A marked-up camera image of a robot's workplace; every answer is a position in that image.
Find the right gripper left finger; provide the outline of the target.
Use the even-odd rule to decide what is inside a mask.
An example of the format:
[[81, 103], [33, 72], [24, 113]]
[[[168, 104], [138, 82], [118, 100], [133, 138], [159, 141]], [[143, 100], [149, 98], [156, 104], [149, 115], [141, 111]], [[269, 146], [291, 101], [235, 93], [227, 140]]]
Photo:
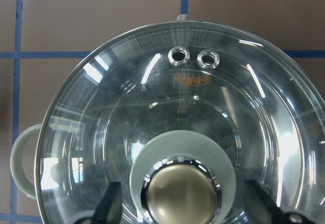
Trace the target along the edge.
[[119, 224], [122, 217], [121, 183], [111, 182], [89, 223]]

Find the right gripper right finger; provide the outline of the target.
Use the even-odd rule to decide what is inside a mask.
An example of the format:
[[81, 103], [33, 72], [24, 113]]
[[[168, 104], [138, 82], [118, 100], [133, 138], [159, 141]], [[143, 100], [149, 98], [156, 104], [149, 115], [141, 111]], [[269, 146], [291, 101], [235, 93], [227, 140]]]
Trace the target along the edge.
[[256, 180], [244, 181], [244, 211], [251, 223], [312, 223], [297, 212], [284, 212]]

